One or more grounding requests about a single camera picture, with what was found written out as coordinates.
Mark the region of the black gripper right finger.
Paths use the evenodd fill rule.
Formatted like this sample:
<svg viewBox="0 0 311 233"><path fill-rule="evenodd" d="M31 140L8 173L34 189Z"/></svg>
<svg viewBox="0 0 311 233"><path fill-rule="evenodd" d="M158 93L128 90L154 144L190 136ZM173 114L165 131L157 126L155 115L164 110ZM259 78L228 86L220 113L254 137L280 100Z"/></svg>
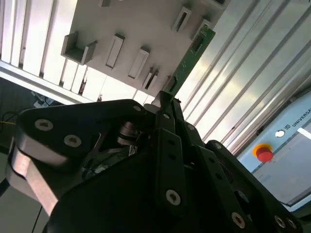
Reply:
<svg viewBox="0 0 311 233"><path fill-rule="evenodd" d="M184 157L193 163L196 201L207 233L301 233L299 221L218 141L204 144L171 103Z"/></svg>

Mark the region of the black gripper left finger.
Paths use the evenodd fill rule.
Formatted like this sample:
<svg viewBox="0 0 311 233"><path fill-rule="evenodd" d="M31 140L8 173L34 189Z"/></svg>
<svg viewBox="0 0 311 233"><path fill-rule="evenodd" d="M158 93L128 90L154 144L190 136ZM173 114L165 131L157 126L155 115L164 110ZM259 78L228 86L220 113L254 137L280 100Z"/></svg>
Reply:
<svg viewBox="0 0 311 233"><path fill-rule="evenodd" d="M50 217L70 190L146 150L157 129L176 133L174 99L159 92L146 105L127 99L23 111L10 155L14 187Z"/></svg>

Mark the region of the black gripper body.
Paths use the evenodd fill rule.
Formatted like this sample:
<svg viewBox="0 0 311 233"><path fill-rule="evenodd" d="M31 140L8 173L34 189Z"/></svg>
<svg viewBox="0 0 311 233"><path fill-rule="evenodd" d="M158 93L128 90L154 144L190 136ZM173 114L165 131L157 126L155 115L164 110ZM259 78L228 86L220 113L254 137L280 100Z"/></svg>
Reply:
<svg viewBox="0 0 311 233"><path fill-rule="evenodd" d="M181 136L155 131L146 150L66 193L48 233L206 233L196 201L193 163Z"/></svg>

